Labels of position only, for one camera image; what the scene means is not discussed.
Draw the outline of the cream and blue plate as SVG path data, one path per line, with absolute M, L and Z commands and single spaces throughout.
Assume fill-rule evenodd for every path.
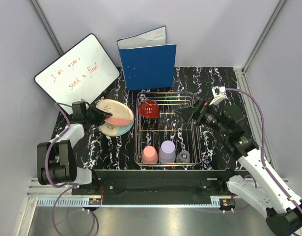
M 133 119 L 110 117 L 98 128 L 103 134 L 115 137 L 127 133 L 132 128 L 133 123 Z

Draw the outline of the cream and pink plate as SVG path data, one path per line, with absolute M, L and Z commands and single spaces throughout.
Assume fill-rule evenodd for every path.
M 97 103 L 96 108 L 112 114 L 105 122 L 116 126 L 126 126 L 134 121 L 132 110 L 116 100 L 104 99 Z

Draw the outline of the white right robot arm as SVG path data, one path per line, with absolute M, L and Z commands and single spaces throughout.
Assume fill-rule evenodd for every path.
M 222 112 L 202 99 L 192 106 L 176 109 L 186 123 L 204 125 L 218 132 L 226 151 L 238 161 L 260 185 L 247 183 L 233 170 L 225 171 L 217 190 L 223 195 L 235 194 L 255 208 L 276 236 L 290 236 L 302 227 L 302 198 L 294 193 L 275 172 L 259 145 L 244 131 L 246 118 L 238 106 L 228 105 Z

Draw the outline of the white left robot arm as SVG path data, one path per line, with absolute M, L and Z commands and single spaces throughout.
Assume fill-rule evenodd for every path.
M 55 106 L 66 120 L 66 126 L 50 141 L 37 145 L 38 182 L 55 188 L 82 186 L 88 194 L 96 194 L 100 183 L 91 170 L 77 167 L 73 147 L 91 126 L 105 124 L 112 113 L 91 106 L 85 100 L 72 105 L 55 103 Z

